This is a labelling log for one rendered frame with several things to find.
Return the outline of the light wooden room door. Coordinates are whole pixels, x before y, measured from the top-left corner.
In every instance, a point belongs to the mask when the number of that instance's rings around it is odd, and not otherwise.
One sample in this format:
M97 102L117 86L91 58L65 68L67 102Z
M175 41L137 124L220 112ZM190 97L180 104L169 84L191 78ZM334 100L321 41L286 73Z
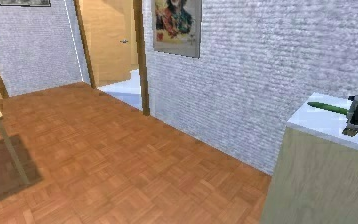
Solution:
M96 86L129 80L138 68L133 0L78 2Z

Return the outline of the green cucumber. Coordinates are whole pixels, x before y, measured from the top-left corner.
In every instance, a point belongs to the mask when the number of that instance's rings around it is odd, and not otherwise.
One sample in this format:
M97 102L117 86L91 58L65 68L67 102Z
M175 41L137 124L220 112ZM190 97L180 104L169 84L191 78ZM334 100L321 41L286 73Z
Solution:
M342 115L348 114L348 109L330 105L330 104L326 104L326 103L307 102L307 105L314 107L314 108L318 108L318 109L322 109L322 110L326 110L326 111L330 111L330 112L334 112L334 113L338 113L338 114L342 114Z

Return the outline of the beige cabinet with white top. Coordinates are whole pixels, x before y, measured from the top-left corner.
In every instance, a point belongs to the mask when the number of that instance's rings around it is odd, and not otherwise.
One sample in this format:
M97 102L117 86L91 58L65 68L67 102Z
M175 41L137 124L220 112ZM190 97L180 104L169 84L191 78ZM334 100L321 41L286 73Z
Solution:
M358 224L358 134L346 117L311 107L351 102L314 93L286 122L259 224Z

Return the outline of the colourful framed wall picture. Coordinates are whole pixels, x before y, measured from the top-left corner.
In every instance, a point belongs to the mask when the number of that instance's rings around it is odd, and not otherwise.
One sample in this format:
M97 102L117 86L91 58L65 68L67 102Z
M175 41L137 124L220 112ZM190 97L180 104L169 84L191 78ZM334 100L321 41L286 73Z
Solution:
M151 0L155 51L200 57L202 0Z

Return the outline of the dark framed wall picture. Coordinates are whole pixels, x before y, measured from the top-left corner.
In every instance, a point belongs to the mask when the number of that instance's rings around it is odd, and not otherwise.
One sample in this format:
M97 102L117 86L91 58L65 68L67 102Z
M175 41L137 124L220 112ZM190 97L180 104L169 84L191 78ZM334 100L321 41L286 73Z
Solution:
M51 0L0 0L0 6L50 7Z

